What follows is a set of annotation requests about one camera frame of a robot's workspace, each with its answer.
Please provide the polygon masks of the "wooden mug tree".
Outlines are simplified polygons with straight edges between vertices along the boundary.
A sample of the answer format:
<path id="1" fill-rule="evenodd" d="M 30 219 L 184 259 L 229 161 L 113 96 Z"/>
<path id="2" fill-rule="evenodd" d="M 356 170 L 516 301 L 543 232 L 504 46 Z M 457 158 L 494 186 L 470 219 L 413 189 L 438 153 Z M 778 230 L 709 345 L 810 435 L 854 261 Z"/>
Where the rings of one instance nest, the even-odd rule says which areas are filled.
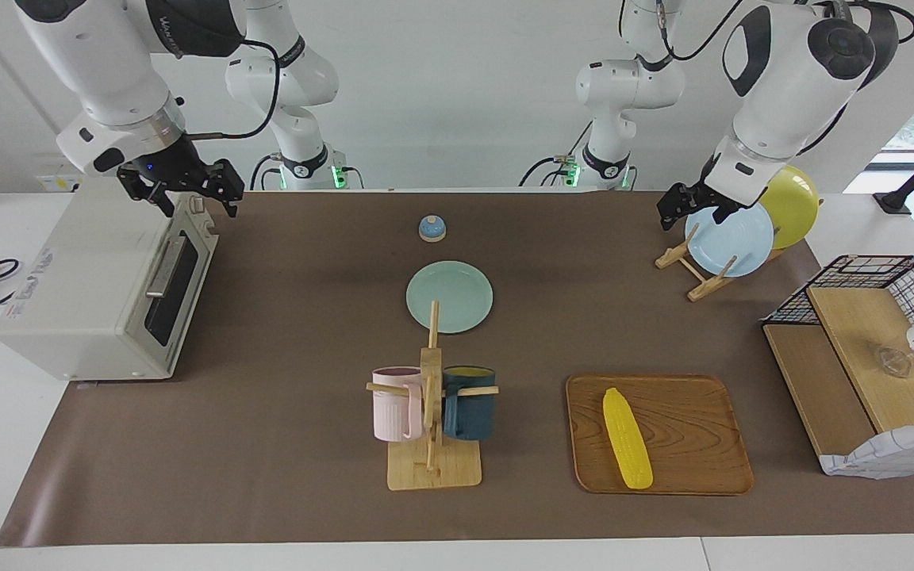
<path id="1" fill-rule="evenodd" d="M 439 490 L 482 483 L 480 448 L 476 441 L 450 439 L 443 430 L 446 397 L 442 350 L 438 347 L 441 303 L 432 301 L 428 346 L 421 348 L 422 399 L 418 439 L 389 443 L 386 483 L 389 490 Z"/>

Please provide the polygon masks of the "brown table mat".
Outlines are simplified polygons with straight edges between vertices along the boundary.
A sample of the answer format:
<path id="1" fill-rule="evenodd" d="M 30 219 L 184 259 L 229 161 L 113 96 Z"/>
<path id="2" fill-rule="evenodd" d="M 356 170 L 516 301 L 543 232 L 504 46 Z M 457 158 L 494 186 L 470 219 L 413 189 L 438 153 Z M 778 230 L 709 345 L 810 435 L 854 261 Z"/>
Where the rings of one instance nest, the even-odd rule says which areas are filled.
<path id="1" fill-rule="evenodd" d="M 219 243 L 173 379 L 73 384 L 0 546 L 910 534 L 914 476 L 824 476 L 759 329 L 817 272 L 799 246 L 710 300 L 656 270 L 654 192 L 252 193 Z M 422 217 L 446 238 L 427 243 Z M 441 339 L 496 370 L 480 485 L 391 492 L 365 384 L 413 365 L 404 293 L 459 260 L 494 292 Z M 576 482 L 573 374 L 704 374 L 732 398 L 755 483 L 741 496 L 599 495 Z"/>

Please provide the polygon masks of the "beige toaster oven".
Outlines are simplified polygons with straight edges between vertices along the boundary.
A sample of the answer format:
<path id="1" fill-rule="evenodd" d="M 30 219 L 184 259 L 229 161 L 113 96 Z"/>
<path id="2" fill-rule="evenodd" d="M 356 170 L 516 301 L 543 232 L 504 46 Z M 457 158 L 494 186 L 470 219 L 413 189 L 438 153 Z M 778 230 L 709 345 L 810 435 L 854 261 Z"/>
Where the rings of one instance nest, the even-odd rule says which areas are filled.
<path id="1" fill-rule="evenodd" d="M 167 216 L 116 178 L 74 193 L 0 316 L 0 343 L 62 381 L 171 378 L 217 230 L 202 197 Z"/>

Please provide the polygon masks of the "yellow corn cob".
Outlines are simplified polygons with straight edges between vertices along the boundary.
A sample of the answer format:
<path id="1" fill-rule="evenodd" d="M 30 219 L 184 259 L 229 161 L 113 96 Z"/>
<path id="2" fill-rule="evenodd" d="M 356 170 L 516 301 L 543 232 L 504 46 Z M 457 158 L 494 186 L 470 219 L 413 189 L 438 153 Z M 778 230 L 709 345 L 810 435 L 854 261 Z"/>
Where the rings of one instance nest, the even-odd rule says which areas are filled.
<path id="1" fill-rule="evenodd" d="M 654 474 L 644 437 L 632 406 L 617 388 L 602 397 L 602 415 L 621 480 L 628 490 L 646 490 Z"/>

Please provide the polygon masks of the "yellow plate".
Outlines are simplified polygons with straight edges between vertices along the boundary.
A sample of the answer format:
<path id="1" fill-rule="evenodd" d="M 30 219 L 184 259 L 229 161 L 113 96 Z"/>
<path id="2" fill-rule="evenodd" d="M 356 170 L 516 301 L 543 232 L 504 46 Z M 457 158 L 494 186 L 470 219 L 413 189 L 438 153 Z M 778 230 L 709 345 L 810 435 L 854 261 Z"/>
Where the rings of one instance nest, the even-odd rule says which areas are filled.
<path id="1" fill-rule="evenodd" d="M 797 167 L 784 166 L 771 181 L 759 205 L 765 207 L 774 229 L 772 249 L 798 243 L 812 230 L 819 213 L 820 195 L 813 180 Z"/>

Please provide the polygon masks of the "pink mug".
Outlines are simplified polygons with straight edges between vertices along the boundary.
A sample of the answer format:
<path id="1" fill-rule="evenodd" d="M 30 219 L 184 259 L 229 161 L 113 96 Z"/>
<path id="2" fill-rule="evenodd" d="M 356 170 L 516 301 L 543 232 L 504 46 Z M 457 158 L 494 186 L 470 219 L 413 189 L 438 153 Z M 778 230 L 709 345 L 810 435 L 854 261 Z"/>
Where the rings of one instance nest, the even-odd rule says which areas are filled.
<path id="1" fill-rule="evenodd" d="M 419 366 L 384 366 L 371 372 L 374 384 L 400 388 L 402 394 L 374 391 L 371 397 L 374 437 L 407 442 L 424 434 L 422 379 Z"/>

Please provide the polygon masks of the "wooden plate rack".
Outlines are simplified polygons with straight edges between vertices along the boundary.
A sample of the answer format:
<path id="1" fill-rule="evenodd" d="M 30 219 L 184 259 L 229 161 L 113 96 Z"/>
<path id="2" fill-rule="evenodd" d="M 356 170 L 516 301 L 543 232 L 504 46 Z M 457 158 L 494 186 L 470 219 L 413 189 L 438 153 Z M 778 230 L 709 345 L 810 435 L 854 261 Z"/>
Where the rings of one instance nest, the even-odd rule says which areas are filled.
<path id="1" fill-rule="evenodd" d="M 729 263 L 727 263 L 723 270 L 718 274 L 711 274 L 711 272 L 703 270 L 699 264 L 696 264 L 696 261 L 693 260 L 692 256 L 690 256 L 688 248 L 689 243 L 692 241 L 692 238 L 695 237 L 696 232 L 696 230 L 692 230 L 688 236 L 683 235 L 683 240 L 678 244 L 678 246 L 666 249 L 665 252 L 655 260 L 655 266 L 660 270 L 664 270 L 664 268 L 678 264 L 682 265 L 682 267 L 685 267 L 685 269 L 688 270 L 690 274 L 695 276 L 697 279 L 697 285 L 690 289 L 688 293 L 686 293 L 686 296 L 690 302 L 703 300 L 705 297 L 710 296 L 711 293 L 717 292 L 717 290 L 724 288 L 726 285 L 729 285 L 730 282 L 733 282 L 737 279 L 726 278 L 725 276 L 729 268 L 732 267 L 732 264 L 735 263 L 736 258 L 732 258 L 732 260 L 730 260 Z M 766 258 L 766 262 L 763 265 L 776 259 L 787 249 L 788 248 L 779 251 L 772 249 L 769 257 Z"/>

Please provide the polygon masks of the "brown wooden tray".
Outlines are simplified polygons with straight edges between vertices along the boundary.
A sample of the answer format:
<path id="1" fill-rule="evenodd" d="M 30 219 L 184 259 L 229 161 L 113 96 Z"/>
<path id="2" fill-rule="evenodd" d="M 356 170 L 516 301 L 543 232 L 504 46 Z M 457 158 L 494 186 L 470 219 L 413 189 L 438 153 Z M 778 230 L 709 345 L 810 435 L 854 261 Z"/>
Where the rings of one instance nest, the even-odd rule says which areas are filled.
<path id="1" fill-rule="evenodd" d="M 706 375 L 574 374 L 566 406 L 574 474 L 592 494 L 638 494 L 628 487 L 613 451 L 603 401 L 619 390 L 631 405 L 653 469 L 642 494 L 739 496 L 755 483 L 732 399 Z"/>

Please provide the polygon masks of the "light blue plate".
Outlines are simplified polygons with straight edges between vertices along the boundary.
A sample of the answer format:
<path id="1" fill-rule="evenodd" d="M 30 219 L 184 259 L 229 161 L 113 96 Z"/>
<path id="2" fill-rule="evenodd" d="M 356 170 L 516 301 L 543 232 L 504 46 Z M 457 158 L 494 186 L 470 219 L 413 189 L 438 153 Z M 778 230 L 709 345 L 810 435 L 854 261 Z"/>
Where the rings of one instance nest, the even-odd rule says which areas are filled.
<path id="1" fill-rule="evenodd" d="M 715 223 L 714 212 L 714 209 L 702 209 L 685 219 L 683 235 L 697 231 L 688 246 L 690 256 L 711 274 L 718 274 L 736 258 L 726 278 L 756 271 L 769 257 L 775 239 L 768 211 L 762 205 L 754 205 L 736 211 L 721 224 Z"/>

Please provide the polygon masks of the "pale green plate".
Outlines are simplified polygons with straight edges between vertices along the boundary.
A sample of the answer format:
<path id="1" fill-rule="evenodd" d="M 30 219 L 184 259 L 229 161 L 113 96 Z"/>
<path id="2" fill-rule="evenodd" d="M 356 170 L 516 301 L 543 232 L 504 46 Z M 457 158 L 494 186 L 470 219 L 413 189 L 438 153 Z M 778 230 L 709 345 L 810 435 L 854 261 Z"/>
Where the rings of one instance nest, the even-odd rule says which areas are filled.
<path id="1" fill-rule="evenodd" d="M 439 333 L 468 332 L 485 322 L 492 311 L 492 283 L 468 263 L 429 263 L 413 275 L 405 291 L 409 314 L 424 328 L 431 320 L 432 302 L 440 303 Z"/>

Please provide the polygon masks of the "white checkered cloth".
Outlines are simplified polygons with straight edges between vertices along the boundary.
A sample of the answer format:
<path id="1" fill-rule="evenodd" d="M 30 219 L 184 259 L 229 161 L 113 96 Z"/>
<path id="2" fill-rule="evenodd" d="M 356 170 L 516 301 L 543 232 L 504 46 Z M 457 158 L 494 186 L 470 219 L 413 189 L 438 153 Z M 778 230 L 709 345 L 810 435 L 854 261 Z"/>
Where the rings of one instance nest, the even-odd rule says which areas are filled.
<path id="1" fill-rule="evenodd" d="M 823 454 L 819 463 L 827 476 L 874 480 L 914 476 L 914 425 L 883 431 L 846 455 Z"/>

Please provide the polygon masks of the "dark blue mug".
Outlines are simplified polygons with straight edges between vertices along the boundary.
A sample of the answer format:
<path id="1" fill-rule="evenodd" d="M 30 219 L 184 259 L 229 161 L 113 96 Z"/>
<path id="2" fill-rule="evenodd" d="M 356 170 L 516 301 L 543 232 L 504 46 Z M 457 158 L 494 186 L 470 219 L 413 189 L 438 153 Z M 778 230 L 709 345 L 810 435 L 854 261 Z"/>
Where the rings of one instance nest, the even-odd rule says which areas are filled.
<path id="1" fill-rule="evenodd" d="M 486 366 L 446 366 L 443 432 L 451 439 L 482 441 L 493 436 L 493 395 L 458 395 L 462 388 L 496 386 L 496 372 Z"/>

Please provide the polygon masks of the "small clear glass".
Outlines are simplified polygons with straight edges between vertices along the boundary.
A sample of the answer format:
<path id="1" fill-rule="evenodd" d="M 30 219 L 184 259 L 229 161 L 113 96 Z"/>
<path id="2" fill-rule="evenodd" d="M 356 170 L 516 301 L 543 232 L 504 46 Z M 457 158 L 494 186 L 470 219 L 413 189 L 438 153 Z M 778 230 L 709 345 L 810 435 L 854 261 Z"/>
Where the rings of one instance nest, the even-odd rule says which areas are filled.
<path id="1" fill-rule="evenodd" d="M 895 347 L 879 347 L 877 349 L 878 364 L 889 376 L 896 378 L 909 378 L 913 369 L 911 353 L 905 353 Z"/>

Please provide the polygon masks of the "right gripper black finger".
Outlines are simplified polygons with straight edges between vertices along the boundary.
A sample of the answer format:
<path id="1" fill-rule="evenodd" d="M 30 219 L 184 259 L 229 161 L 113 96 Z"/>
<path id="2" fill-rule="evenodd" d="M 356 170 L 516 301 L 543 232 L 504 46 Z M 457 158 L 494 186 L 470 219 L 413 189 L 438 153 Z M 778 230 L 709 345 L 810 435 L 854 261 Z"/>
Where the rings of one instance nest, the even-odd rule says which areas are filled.
<path id="1" fill-rule="evenodd" d="M 139 195 L 142 200 L 146 200 L 150 205 L 155 205 L 162 210 L 165 217 L 173 217 L 175 214 L 175 205 L 167 195 L 167 184 L 163 182 L 148 185 L 141 183 Z"/>
<path id="2" fill-rule="evenodd" d="M 205 166 L 205 195 L 224 206 L 226 216 L 238 216 L 238 205 L 244 197 L 244 182 L 227 159 Z"/>

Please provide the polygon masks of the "white wall box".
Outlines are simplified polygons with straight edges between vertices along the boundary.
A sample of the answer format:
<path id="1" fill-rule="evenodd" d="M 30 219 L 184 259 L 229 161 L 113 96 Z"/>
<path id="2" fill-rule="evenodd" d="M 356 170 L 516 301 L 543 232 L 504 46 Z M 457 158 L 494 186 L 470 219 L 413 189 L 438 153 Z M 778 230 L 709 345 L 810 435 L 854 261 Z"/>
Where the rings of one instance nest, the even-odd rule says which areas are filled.
<path id="1" fill-rule="evenodd" d="M 33 155 L 35 180 L 44 192 L 72 193 L 79 190 L 88 180 L 115 177 L 117 168 L 105 173 L 86 174 L 74 167 L 61 152 L 36 153 Z"/>

